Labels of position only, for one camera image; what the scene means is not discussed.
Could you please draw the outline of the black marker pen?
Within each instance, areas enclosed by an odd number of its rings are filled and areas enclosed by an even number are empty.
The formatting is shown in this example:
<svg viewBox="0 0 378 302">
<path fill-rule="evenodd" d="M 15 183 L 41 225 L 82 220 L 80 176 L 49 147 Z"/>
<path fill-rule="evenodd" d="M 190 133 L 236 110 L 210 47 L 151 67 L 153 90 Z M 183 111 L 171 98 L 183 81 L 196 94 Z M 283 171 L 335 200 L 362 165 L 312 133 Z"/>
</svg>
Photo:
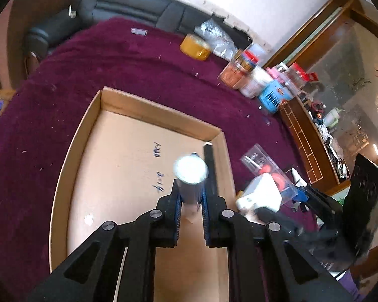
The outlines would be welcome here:
<svg viewBox="0 0 378 302">
<path fill-rule="evenodd" d="M 207 142 L 203 145 L 204 161 L 208 167 L 208 177 L 206 183 L 206 192 L 209 196 L 218 195 L 218 186 L 216 179 L 216 166 L 214 160 L 214 149 L 211 142 Z"/>
</svg>

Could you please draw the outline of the white power adapter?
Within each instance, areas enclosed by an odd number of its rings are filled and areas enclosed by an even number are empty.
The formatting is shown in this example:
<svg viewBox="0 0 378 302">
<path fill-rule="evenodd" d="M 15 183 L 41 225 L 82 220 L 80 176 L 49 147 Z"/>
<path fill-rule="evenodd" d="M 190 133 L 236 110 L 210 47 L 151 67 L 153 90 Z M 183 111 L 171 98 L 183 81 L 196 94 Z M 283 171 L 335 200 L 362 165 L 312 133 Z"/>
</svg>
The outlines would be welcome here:
<svg viewBox="0 0 378 302">
<path fill-rule="evenodd" d="M 271 174 L 264 173 L 255 177 L 236 200 L 238 211 L 244 215 L 256 209 L 266 207 L 278 212 L 282 202 L 282 195 Z"/>
</svg>

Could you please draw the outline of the wooden glass cabinet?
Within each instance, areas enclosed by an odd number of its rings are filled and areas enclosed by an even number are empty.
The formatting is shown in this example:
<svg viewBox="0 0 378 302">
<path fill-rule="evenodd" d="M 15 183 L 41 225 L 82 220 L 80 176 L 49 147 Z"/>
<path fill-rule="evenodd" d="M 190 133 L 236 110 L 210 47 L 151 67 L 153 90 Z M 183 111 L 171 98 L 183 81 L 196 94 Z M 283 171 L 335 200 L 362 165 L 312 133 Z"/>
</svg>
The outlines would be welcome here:
<svg viewBox="0 0 378 302">
<path fill-rule="evenodd" d="M 378 162 L 378 22 L 363 0 L 328 0 L 266 63 L 318 75 L 306 89 L 339 118 L 329 131 L 349 168 Z"/>
</svg>

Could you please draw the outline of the white plastic jar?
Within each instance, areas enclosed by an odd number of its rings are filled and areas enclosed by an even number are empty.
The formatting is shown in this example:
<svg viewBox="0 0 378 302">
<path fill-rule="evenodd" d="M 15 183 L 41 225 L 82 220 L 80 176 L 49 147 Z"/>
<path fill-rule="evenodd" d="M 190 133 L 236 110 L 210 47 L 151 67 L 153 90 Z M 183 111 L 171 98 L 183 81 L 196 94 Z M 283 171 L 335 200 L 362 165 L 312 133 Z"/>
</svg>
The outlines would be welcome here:
<svg viewBox="0 0 378 302">
<path fill-rule="evenodd" d="M 246 78 L 245 85 L 240 88 L 240 93 L 248 99 L 253 99 L 261 94 L 268 83 L 273 81 L 273 77 L 264 69 L 256 67 Z"/>
</svg>

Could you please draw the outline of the clear package red item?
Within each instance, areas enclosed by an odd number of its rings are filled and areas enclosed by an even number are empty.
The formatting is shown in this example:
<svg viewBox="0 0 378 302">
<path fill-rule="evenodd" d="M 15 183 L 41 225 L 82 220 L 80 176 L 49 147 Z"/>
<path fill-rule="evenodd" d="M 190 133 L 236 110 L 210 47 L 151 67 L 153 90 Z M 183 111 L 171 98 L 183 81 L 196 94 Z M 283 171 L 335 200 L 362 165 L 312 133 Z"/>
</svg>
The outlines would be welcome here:
<svg viewBox="0 0 378 302">
<path fill-rule="evenodd" d="M 255 144 L 241 157 L 241 161 L 255 177 L 263 174 L 272 176 L 282 195 L 282 205 L 296 197 L 297 189 L 294 184 L 260 145 Z"/>
</svg>

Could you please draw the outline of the small white dropper bottle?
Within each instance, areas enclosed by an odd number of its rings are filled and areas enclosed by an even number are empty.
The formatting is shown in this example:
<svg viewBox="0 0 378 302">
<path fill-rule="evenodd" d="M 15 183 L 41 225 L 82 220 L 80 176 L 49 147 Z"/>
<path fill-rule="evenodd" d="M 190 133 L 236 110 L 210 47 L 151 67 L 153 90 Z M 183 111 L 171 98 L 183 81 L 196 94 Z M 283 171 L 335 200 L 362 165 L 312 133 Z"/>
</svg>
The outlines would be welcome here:
<svg viewBox="0 0 378 302">
<path fill-rule="evenodd" d="M 306 187 L 308 185 L 295 168 L 291 168 L 291 174 L 296 187 Z"/>
</svg>

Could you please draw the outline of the black leather sofa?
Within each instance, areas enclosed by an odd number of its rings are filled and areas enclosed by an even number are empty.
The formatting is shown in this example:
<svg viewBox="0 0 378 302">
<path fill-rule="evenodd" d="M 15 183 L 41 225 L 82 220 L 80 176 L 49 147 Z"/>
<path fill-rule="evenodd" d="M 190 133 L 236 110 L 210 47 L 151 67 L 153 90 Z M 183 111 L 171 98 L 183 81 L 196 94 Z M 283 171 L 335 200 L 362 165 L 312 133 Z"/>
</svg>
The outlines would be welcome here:
<svg viewBox="0 0 378 302">
<path fill-rule="evenodd" d="M 213 18 L 238 48 L 246 48 L 252 42 L 249 34 L 225 24 L 223 17 L 206 14 L 178 0 L 75 0 L 56 15 L 33 25 L 24 38 L 24 50 L 42 60 L 77 32 L 113 17 L 181 35 L 193 34 L 195 27 Z"/>
</svg>

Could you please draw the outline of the maroon velvet tablecloth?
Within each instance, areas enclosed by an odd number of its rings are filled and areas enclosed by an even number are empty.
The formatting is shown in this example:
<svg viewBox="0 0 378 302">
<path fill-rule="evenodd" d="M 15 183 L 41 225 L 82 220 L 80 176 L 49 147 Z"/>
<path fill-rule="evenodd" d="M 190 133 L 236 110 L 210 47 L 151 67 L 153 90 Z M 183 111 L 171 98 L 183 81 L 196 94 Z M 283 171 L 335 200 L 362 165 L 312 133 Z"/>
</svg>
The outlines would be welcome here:
<svg viewBox="0 0 378 302">
<path fill-rule="evenodd" d="M 148 220 L 181 156 L 212 148 L 209 175 L 230 209 L 255 145 L 306 175 L 283 121 L 219 80 L 224 59 L 192 59 L 178 35 L 135 27 L 112 18 L 79 32 L 1 115 L 0 301 L 26 301 L 104 222 Z"/>
</svg>

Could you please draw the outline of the small metal clip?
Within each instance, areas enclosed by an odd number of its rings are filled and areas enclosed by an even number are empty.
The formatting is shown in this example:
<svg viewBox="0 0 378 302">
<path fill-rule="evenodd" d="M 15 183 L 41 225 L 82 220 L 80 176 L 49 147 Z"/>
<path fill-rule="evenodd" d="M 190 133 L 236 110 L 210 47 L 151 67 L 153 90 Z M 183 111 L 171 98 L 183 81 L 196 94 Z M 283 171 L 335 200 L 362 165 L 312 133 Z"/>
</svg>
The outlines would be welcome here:
<svg viewBox="0 0 378 302">
<path fill-rule="evenodd" d="M 141 35 L 141 36 L 146 36 L 148 30 L 146 29 L 137 29 L 137 28 L 131 28 L 131 33 L 134 35 Z"/>
</svg>

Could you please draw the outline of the blue cartoon label jar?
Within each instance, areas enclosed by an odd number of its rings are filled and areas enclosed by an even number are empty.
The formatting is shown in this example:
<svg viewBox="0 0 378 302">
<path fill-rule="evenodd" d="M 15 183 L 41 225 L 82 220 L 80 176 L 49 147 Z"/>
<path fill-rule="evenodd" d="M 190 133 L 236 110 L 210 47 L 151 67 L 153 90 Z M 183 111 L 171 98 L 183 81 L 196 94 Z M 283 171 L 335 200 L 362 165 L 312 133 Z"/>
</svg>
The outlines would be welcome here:
<svg viewBox="0 0 378 302">
<path fill-rule="evenodd" d="M 258 99 L 264 109 L 274 114 L 299 93 L 300 90 L 292 82 L 275 79 L 266 85 Z"/>
</svg>

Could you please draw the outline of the shallow cardboard box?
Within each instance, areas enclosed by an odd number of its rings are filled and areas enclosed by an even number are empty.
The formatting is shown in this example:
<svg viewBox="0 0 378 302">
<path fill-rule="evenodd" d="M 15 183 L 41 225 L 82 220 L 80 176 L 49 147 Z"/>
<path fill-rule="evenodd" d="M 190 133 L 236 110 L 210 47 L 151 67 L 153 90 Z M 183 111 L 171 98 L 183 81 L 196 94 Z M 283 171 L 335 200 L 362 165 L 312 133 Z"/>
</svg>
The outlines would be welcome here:
<svg viewBox="0 0 378 302">
<path fill-rule="evenodd" d="M 171 192 L 173 165 L 213 144 L 218 194 L 235 206 L 220 128 L 126 92 L 96 93 L 72 139 L 58 179 L 49 235 L 50 268 L 105 221 L 134 221 Z M 175 248 L 156 252 L 156 301 L 227 301 L 227 251 L 205 244 L 202 216 L 183 219 Z"/>
</svg>

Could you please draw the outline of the clear plastic bag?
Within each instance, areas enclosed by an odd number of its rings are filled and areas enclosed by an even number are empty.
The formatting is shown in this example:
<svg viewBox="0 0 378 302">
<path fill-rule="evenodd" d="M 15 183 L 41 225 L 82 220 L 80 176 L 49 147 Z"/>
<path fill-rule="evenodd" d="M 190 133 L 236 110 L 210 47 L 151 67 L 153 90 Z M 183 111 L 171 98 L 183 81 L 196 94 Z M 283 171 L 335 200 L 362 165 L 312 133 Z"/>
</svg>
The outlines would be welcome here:
<svg viewBox="0 0 378 302">
<path fill-rule="evenodd" d="M 233 40 L 213 18 L 196 26 L 194 32 L 206 41 L 212 53 L 218 57 L 230 61 L 238 52 Z"/>
</svg>

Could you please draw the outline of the white cylinder tube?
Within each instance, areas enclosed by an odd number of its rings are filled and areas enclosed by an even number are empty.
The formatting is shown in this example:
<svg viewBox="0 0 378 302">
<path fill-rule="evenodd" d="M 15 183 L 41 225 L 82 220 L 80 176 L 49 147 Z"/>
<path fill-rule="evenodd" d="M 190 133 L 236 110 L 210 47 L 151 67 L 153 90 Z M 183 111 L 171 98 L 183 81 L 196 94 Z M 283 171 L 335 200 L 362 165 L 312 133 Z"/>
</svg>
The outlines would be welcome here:
<svg viewBox="0 0 378 302">
<path fill-rule="evenodd" d="M 205 161 L 197 154 L 181 156 L 175 161 L 173 172 L 182 202 L 199 204 L 209 173 Z"/>
</svg>

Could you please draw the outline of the red lid gold can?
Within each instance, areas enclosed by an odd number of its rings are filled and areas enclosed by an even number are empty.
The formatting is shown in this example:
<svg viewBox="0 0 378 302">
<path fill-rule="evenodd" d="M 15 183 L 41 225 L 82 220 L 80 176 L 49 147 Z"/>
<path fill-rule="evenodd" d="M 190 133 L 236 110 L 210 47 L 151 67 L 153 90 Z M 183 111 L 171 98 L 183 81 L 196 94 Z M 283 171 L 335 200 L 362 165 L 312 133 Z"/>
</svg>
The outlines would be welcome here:
<svg viewBox="0 0 378 302">
<path fill-rule="evenodd" d="M 251 73 L 259 63 L 259 58 L 250 51 L 239 50 L 237 53 L 235 53 L 233 59 L 248 73 Z"/>
</svg>

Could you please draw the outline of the yellow tape roll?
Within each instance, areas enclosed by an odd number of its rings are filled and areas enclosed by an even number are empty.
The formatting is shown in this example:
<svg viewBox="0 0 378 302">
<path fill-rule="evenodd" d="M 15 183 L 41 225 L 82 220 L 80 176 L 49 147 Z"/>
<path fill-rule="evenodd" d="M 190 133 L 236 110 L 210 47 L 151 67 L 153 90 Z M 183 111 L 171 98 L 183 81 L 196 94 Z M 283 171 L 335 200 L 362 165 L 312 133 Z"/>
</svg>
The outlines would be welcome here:
<svg viewBox="0 0 378 302">
<path fill-rule="evenodd" d="M 193 34 L 187 34 L 179 48 L 182 53 L 198 61 L 205 61 L 211 54 L 209 44 Z"/>
</svg>

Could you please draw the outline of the orange label jar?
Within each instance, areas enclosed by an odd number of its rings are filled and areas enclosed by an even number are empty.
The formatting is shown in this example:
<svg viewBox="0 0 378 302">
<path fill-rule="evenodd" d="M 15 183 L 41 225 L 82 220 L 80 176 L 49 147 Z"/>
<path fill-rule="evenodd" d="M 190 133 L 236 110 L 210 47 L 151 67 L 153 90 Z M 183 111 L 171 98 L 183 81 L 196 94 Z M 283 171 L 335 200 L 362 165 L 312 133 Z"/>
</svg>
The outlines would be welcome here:
<svg viewBox="0 0 378 302">
<path fill-rule="evenodd" d="M 247 61 L 232 59 L 219 75 L 219 79 L 228 87 L 238 90 L 245 85 L 246 80 L 255 66 Z"/>
</svg>

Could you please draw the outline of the red lid clear jar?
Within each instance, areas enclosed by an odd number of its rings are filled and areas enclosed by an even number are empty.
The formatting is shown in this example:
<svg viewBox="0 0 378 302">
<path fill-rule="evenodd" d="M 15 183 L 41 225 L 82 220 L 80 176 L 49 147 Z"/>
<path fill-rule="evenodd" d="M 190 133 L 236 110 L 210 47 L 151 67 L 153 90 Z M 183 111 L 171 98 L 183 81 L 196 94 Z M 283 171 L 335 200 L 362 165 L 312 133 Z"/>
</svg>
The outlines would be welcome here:
<svg viewBox="0 0 378 302">
<path fill-rule="evenodd" d="M 285 84 L 294 95 L 298 95 L 301 88 L 315 78 L 314 74 L 306 73 L 297 63 L 291 64 L 282 75 L 284 76 Z"/>
</svg>

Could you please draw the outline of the brown wooden sideboard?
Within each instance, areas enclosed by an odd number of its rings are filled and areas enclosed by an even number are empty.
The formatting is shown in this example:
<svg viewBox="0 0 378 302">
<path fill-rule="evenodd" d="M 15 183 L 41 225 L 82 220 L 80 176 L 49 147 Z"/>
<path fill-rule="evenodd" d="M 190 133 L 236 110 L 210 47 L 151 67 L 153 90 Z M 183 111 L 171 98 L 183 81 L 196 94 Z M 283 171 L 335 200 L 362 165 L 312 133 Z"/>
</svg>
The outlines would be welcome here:
<svg viewBox="0 0 378 302">
<path fill-rule="evenodd" d="M 340 182 L 320 133 L 300 99 L 285 102 L 279 114 L 297 146 L 308 182 L 329 196 L 348 188 L 350 180 Z"/>
</svg>

